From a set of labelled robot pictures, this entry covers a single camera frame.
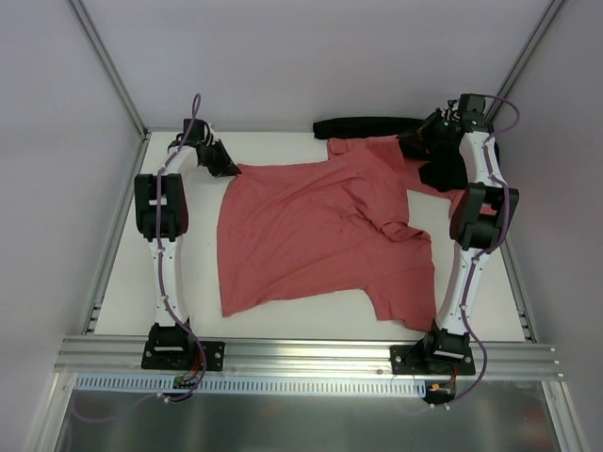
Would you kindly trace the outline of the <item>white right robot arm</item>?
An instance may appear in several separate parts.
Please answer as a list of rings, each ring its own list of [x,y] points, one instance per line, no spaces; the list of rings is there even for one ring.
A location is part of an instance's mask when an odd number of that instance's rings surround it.
[[[447,292],[430,330],[412,346],[392,346],[396,375],[472,376],[476,335],[470,315],[490,255],[507,235],[519,201],[498,165],[496,131],[484,114],[487,97],[465,93],[444,111],[434,111],[416,131],[425,149],[451,146],[464,163],[467,186],[454,208],[448,234],[454,243]]]

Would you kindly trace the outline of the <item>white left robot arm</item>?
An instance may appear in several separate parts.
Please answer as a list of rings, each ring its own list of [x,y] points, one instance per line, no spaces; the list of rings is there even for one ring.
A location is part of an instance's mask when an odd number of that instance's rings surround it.
[[[155,323],[147,344],[175,368],[191,365],[199,350],[184,301],[181,266],[189,227],[184,179],[198,168],[214,178],[241,173],[211,125],[190,118],[159,168],[134,179],[136,226],[149,247],[155,278]]]

